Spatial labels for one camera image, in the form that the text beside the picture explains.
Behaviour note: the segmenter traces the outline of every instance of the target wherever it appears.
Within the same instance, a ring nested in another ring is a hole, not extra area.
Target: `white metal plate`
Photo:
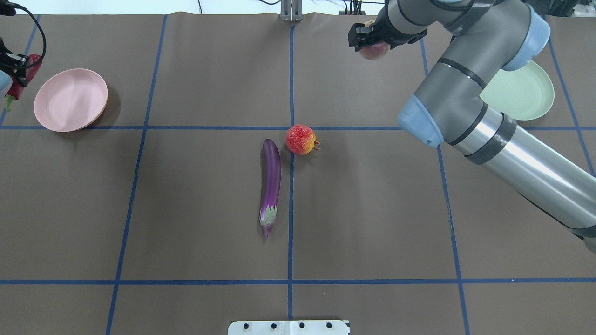
[[[228,335],[349,335],[350,321],[234,321]]]

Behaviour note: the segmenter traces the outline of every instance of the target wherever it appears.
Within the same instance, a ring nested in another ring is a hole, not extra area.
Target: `light green plate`
[[[530,61],[519,70],[499,70],[480,97],[496,111],[513,119],[533,120],[551,109],[555,90],[542,67]]]

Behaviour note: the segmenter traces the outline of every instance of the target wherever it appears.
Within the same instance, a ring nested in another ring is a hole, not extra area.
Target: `white bracket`
[[[235,321],[228,335],[350,335],[350,321]]]
[[[302,0],[281,0],[282,21],[302,21]]]

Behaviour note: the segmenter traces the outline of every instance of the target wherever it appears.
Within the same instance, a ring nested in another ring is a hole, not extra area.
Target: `purple eggplant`
[[[275,143],[266,139],[263,142],[263,155],[265,160],[265,176],[263,178],[263,201],[260,210],[260,223],[265,238],[269,237],[269,231],[277,215],[277,201],[280,197],[281,182],[281,159],[280,151]]]

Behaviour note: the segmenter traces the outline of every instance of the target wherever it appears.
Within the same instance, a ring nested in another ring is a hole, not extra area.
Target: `pink plate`
[[[108,87],[97,73],[71,69],[50,78],[39,89],[33,110],[42,126],[70,132],[92,124],[105,109]]]

